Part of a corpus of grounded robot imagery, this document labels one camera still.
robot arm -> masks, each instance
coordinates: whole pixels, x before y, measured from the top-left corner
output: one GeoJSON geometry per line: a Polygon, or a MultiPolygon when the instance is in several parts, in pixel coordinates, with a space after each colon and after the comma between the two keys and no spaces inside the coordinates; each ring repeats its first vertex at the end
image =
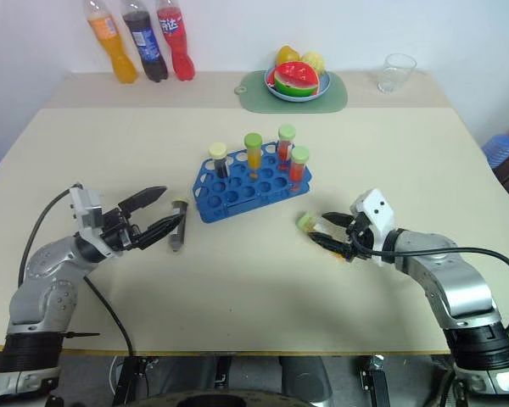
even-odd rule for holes
{"type": "Polygon", "coordinates": [[[418,256],[389,255],[435,248],[454,248],[449,238],[394,228],[394,211],[377,189],[351,205],[352,215],[328,213],[323,217],[346,230],[348,242],[312,232],[316,243],[348,261],[372,259],[394,264],[424,289],[455,360],[459,380],[469,392],[509,395],[509,336],[492,293],[480,273],[458,253],[418,256]],[[380,256],[371,251],[384,252],[380,256]]]}
{"type": "Polygon", "coordinates": [[[11,299],[8,334],[0,363],[0,405],[52,407],[62,400],[49,396],[57,387],[58,360],[77,304],[77,287],[98,263],[124,250],[145,249],[173,231],[183,215],[168,216],[140,232],[131,225],[131,212],[164,192],[153,187],[119,203],[103,214],[98,194],[70,189],[79,232],[40,248],[25,268],[25,279],[11,299]]]}

plate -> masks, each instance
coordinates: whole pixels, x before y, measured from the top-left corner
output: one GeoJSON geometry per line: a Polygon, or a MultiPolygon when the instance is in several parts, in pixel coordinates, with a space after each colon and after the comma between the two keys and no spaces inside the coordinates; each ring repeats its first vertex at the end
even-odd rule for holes
{"type": "Polygon", "coordinates": [[[266,73],[264,74],[264,84],[266,85],[268,91],[270,91],[270,93],[273,96],[280,98],[282,100],[286,100],[288,102],[309,102],[310,100],[315,100],[322,96],[324,92],[327,91],[328,88],[330,87],[330,75],[327,72],[324,72],[324,74],[319,76],[320,86],[319,92],[316,95],[303,96],[302,98],[299,98],[297,96],[283,95],[282,93],[279,93],[277,90],[268,85],[268,76],[274,69],[275,67],[271,67],[269,70],[266,71],[266,73]]]}

blue plastic object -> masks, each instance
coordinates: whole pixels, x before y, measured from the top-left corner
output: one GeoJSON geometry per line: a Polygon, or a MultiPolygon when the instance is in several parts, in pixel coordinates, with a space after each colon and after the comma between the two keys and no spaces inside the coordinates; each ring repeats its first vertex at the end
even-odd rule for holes
{"type": "Polygon", "coordinates": [[[509,158],[509,135],[494,136],[483,145],[483,153],[491,169],[501,165],[509,158]]]}
{"type": "Polygon", "coordinates": [[[322,96],[324,92],[327,91],[328,88],[330,87],[331,81],[330,75],[327,72],[325,72],[324,74],[319,76],[319,92],[316,95],[304,96],[302,98],[298,98],[296,96],[283,95],[282,93],[279,93],[274,88],[268,85],[268,76],[274,69],[275,67],[272,67],[266,71],[266,73],[264,74],[264,83],[266,84],[268,91],[270,91],[273,96],[276,96],[282,100],[287,100],[289,102],[309,102],[310,100],[317,99],[320,96],[322,96]]]}
{"type": "Polygon", "coordinates": [[[249,176],[247,150],[229,153],[228,178],[219,178],[213,160],[206,159],[194,182],[193,194],[200,217],[205,223],[260,208],[284,199],[296,197],[309,191],[311,173],[305,168],[304,180],[292,184],[288,171],[277,168],[277,144],[262,145],[262,166],[257,179],[249,176]]]}

glass cup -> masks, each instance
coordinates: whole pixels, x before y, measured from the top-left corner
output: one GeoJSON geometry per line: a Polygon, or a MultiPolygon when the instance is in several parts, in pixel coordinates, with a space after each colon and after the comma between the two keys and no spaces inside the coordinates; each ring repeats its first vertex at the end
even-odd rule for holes
{"type": "Polygon", "coordinates": [[[417,61],[404,53],[391,53],[379,74],[378,88],[382,93],[393,93],[409,79],[417,61]]]}

fake fruit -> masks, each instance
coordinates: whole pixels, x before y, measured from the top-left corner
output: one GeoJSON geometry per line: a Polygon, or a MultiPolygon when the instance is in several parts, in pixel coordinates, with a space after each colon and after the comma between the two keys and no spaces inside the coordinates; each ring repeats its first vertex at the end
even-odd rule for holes
{"type": "Polygon", "coordinates": [[[283,95],[302,98],[318,92],[319,76],[305,62],[285,62],[274,72],[275,88],[283,95]]]}
{"type": "Polygon", "coordinates": [[[276,65],[278,66],[290,61],[299,61],[299,53],[294,51],[288,45],[285,45],[277,53],[276,65]]]}
{"type": "Polygon", "coordinates": [[[318,75],[322,75],[326,71],[324,59],[318,53],[305,53],[301,60],[311,65],[318,75]]]}

